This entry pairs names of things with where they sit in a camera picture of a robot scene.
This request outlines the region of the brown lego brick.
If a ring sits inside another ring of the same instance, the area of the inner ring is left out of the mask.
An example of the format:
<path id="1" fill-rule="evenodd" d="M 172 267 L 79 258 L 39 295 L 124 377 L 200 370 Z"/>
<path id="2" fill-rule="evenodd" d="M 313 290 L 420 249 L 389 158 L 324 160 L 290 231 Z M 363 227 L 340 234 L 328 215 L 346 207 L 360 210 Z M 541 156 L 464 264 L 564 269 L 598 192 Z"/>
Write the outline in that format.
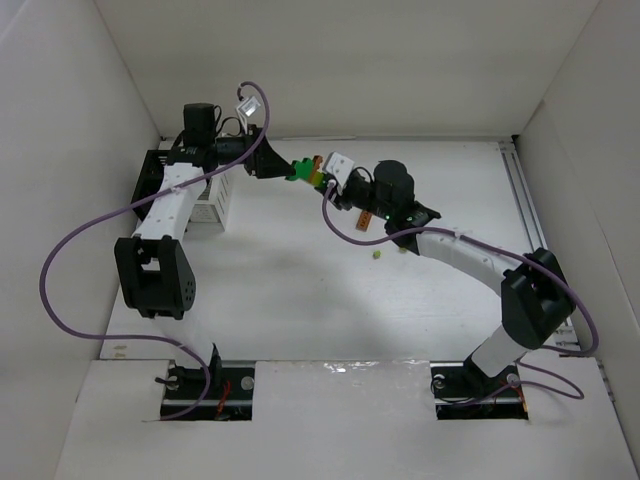
<path id="1" fill-rule="evenodd" d="M 373 215 L 371 212 L 362 210 L 356 222 L 356 229 L 360 232 L 366 232 L 369 228 Z"/>

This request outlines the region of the green red lego cluster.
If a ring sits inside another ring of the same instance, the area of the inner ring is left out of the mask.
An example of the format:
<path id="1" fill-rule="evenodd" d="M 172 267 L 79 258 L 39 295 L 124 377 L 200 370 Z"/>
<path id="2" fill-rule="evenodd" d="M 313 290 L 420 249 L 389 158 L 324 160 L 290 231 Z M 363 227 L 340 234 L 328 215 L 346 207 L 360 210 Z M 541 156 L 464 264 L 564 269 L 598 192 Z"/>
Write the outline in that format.
<path id="1" fill-rule="evenodd" d="M 324 163 L 324 158 L 320 155 L 315 155 L 312 158 L 303 158 L 301 160 L 294 160 L 292 162 L 292 173 L 285 177 L 286 181 L 304 181 L 317 190 L 324 192 L 328 180 L 325 178 L 324 172 L 321 170 L 321 166 Z"/>

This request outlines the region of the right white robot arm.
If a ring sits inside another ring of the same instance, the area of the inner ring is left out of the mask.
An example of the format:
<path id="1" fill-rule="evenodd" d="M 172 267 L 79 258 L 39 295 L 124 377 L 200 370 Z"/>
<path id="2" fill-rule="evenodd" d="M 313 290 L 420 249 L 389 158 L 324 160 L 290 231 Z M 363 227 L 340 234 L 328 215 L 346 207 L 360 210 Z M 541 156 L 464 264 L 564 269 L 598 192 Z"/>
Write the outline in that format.
<path id="1" fill-rule="evenodd" d="M 339 210 L 357 207 L 384 220 L 386 240 L 418 256 L 442 262 L 481 282 L 501 301 L 501 323 L 463 363 L 461 376 L 475 394 L 516 360 L 544 346 L 574 312 L 556 257 L 539 248 L 511 257 L 440 224 L 439 212 L 418 202 L 414 179 L 395 160 L 363 176 L 353 161 L 337 156 L 323 169 L 319 190 Z"/>

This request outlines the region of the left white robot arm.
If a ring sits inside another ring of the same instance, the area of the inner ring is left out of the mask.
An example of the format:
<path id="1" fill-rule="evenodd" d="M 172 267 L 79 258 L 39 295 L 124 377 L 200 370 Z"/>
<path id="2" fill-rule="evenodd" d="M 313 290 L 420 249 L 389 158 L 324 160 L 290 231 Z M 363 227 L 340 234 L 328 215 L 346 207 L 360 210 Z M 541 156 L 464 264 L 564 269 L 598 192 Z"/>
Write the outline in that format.
<path id="1" fill-rule="evenodd" d="M 269 145 L 266 128 L 248 121 L 264 104 L 256 97 L 239 100 L 239 132 L 234 136 L 222 134 L 216 105 L 185 105 L 183 130 L 171 148 L 152 150 L 145 159 L 134 201 L 140 222 L 114 247 L 124 302 L 175 342 L 179 353 L 173 375 L 179 383 L 218 386 L 221 382 L 218 349 L 190 315 L 196 276 L 182 240 L 199 197 L 231 164 L 243 166 L 257 178 L 294 172 Z"/>

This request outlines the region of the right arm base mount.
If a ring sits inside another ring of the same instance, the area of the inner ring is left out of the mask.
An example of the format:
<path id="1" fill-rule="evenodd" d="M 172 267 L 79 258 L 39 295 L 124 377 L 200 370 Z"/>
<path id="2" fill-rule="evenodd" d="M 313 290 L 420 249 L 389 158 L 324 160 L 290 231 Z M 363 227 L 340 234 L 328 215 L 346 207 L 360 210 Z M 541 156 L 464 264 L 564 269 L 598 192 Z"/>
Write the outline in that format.
<path id="1" fill-rule="evenodd" d="M 471 372 L 463 362 L 432 362 L 430 390 L 438 420 L 527 420 L 519 372 L 509 365 L 497 377 Z"/>

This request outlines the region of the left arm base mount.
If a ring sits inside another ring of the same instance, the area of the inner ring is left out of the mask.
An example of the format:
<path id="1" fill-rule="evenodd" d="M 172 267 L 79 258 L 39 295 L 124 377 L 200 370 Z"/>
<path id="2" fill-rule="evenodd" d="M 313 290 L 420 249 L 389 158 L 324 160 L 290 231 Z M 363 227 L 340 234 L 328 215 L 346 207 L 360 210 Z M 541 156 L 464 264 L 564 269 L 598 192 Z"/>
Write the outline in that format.
<path id="1" fill-rule="evenodd" d="M 215 359 L 211 384 L 205 387 L 204 372 L 172 362 L 165 374 L 155 378 L 162 386 L 160 417 L 172 421 L 250 421 L 253 415 L 255 361 Z"/>

